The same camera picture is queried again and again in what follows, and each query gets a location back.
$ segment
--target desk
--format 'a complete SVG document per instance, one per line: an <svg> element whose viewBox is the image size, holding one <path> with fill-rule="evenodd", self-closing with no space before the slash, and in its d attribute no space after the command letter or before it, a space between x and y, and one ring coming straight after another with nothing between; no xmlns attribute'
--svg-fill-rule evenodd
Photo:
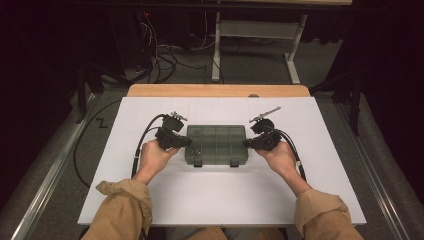
<svg viewBox="0 0 424 240"><path fill-rule="evenodd" d="M245 97L252 93L261 97ZM308 96L305 87L134 85L128 96L121 103L79 224L90 224L104 199L94 188L100 181L119 181L130 176L132 155L140 135L157 114L175 110L188 116L188 124L243 124L247 137L251 138L254 134L248 129L249 118L277 104L282 110L269 118L292 137L308 182L317 189L340 195L351 210L354 224L366 222L315 99ZM293 224L294 194L251 149L248 162L239 168L215 165L194 168L185 163L181 150L152 180L149 189L154 202L154 226L281 227Z"/></svg>
<svg viewBox="0 0 424 240"><path fill-rule="evenodd" d="M253 2L253 3L289 3L303 5L350 5L352 0L222 0L223 2ZM294 65L294 56L299 46L305 27L307 15L303 14L297 23L253 22L238 20L221 20L221 13L216 14L215 51L212 65L212 81L218 82L221 71L220 38L221 36L259 37L292 40L290 52L284 53L284 59L293 84L300 84Z"/></svg>

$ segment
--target plastic organizer box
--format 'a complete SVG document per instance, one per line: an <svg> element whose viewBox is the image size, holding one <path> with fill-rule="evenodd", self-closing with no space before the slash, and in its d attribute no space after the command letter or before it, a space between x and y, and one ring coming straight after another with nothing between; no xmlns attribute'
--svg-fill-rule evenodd
<svg viewBox="0 0 424 240"><path fill-rule="evenodd" d="M185 149L187 164L195 167L246 164L248 153L243 145L246 139L243 125L188 125L186 136L193 140Z"/></svg>

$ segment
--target white paper sheet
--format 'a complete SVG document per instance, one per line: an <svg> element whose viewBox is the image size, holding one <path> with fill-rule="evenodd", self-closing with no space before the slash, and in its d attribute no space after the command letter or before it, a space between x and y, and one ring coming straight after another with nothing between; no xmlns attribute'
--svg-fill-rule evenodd
<svg viewBox="0 0 424 240"><path fill-rule="evenodd" d="M246 126L260 113L281 107L267 118L294 141L306 177L314 188L340 195L354 224L365 217L312 97L305 98L124 98L99 163L79 224L90 224L105 198L95 186L102 180L129 178L133 155L147 124L158 114L176 111L189 124ZM157 120L153 126L160 126ZM154 138L155 131L145 140ZM293 223L295 196L266 161L249 149L246 165L187 165L184 149L149 184L156 226L281 226Z"/></svg>

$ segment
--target tan sleeve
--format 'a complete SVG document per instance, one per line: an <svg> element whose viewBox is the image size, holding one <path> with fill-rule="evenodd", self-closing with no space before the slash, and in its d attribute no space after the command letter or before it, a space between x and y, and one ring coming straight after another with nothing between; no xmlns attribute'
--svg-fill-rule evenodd
<svg viewBox="0 0 424 240"><path fill-rule="evenodd" d="M343 200L311 189L298 196L294 223L303 238L363 239L353 227Z"/></svg>
<svg viewBox="0 0 424 240"><path fill-rule="evenodd" d="M146 185L135 180L101 182L103 200L83 239L138 239L152 223L152 200Z"/></svg>

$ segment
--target metal rail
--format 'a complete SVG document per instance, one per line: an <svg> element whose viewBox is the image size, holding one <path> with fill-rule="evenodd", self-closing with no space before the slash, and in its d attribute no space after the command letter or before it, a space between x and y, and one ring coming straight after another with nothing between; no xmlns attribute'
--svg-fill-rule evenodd
<svg viewBox="0 0 424 240"><path fill-rule="evenodd" d="M50 197L53 194L54 189L56 188L57 183L60 180L60 177L62 176L63 171L65 170L66 163L68 162L68 155L73 149L76 139L78 139L82 130L86 126L87 120L90 119L91 112L93 111L94 106L98 102L98 98L96 99L94 97L94 94L91 94L90 98L88 99L88 102L91 103L88 114L85 115L85 118L77 126L76 130L70 137L65 148L54 160L49 172L44 178L43 183L38 189L37 194L32 200L31 205L29 206L24 217L16 228L15 233L12 236L12 240L29 239L32 231L35 229L37 222L41 217L41 214L43 213L47 203L49 202Z"/></svg>
<svg viewBox="0 0 424 240"><path fill-rule="evenodd" d="M370 183L371 189L374 192L375 198L381 208L384 217L386 218L387 224L389 225L393 236L397 240L409 240L410 238L408 236L408 233L405 227L403 226L403 223L397 213L393 201L387 193L385 187L383 186L383 183L381 182L380 178L378 177L378 174L374 169L372 161L369 158L367 152L365 151L361 139L355 136L355 133L350 128L347 110L341 104L335 104L335 106L340 117L343 119L343 123L346 129L348 129L349 131L349 135L352 141L354 142L356 149L358 150L358 153L362 160L362 167L367 173L366 177L368 179L368 182Z"/></svg>

